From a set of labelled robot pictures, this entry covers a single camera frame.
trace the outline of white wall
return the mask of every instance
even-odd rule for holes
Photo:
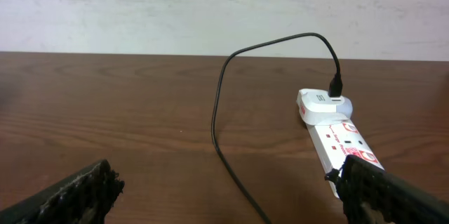
[[[0,51],[229,55],[300,32],[341,58],[449,60],[449,0],[0,0]],[[252,54],[330,57],[313,38]]]

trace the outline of extension lead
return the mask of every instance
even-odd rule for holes
[[[351,121],[350,99],[344,96],[333,98],[323,90],[301,89],[296,102],[325,173],[333,169],[340,170],[348,154],[356,155],[383,169]],[[334,195],[338,197],[335,184],[329,183]]]
[[[213,113],[212,113],[212,123],[211,123],[211,126],[210,126],[210,133],[212,135],[212,144],[214,145],[215,150],[217,151],[218,156],[222,160],[222,162],[224,164],[224,167],[226,167],[226,170],[229,172],[230,176],[232,177],[232,180],[234,180],[234,182],[236,183],[237,187],[239,187],[240,191],[243,193],[243,195],[245,195],[246,199],[248,199],[248,201],[251,203],[251,205],[254,207],[254,209],[257,211],[257,213],[259,214],[259,216],[262,218],[262,220],[265,223],[271,223],[270,219],[265,214],[265,212],[262,210],[262,208],[257,204],[257,202],[253,199],[253,197],[250,195],[250,193],[245,189],[245,187],[243,186],[243,184],[241,183],[241,181],[239,180],[239,178],[237,177],[237,175],[234,173],[234,171],[232,170],[231,166],[227,162],[225,156],[223,155],[223,153],[222,153],[222,151],[220,149],[220,146],[218,145],[218,141],[217,141],[217,138],[215,136],[215,120],[216,120],[216,117],[217,117],[218,101],[220,99],[220,90],[221,90],[221,87],[222,87],[223,76],[224,76],[224,73],[225,73],[225,70],[226,70],[226,66],[228,65],[229,61],[232,58],[234,58],[236,55],[244,53],[244,52],[247,52],[247,51],[251,51],[251,50],[256,49],[256,48],[262,48],[262,47],[273,45],[273,44],[277,44],[277,43],[280,43],[280,42],[283,42],[283,41],[289,41],[289,40],[292,40],[292,39],[302,38],[302,37],[317,37],[328,47],[328,50],[330,51],[330,54],[332,55],[332,57],[334,59],[335,66],[337,68],[337,72],[335,73],[335,76],[334,76],[333,80],[330,82],[329,91],[327,92],[326,95],[328,97],[330,97],[330,98],[339,98],[341,96],[341,94],[342,94],[342,89],[343,89],[343,83],[342,83],[342,78],[341,78],[341,74],[340,74],[340,63],[338,62],[337,55],[335,55],[335,52],[332,49],[332,46],[329,44],[328,40],[326,40],[326,38],[324,38],[322,35],[316,34],[316,33],[296,34],[296,35],[292,35],[290,37],[285,37],[285,38],[277,39],[277,40],[274,40],[274,41],[268,41],[268,42],[265,42],[263,44],[254,45],[254,46],[251,46],[251,47],[248,47],[248,48],[241,49],[241,50],[231,54],[226,59],[226,61],[223,64],[222,71],[220,73],[220,77],[218,78],[217,93],[215,95],[215,102],[214,102]]]

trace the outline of white plug adapter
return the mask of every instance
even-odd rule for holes
[[[348,154],[354,154],[383,169],[350,120],[352,104],[348,98],[330,98],[327,91],[302,89],[296,102],[325,173],[340,169]],[[334,184],[329,183],[338,197]]]

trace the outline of brown wood grain surface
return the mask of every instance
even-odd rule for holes
[[[0,53],[0,209],[106,158],[126,186],[107,223],[261,223],[217,157],[225,58]],[[449,63],[342,60],[353,122],[385,169],[449,201]],[[235,58],[222,150],[273,223],[346,223],[295,99],[332,60]]]

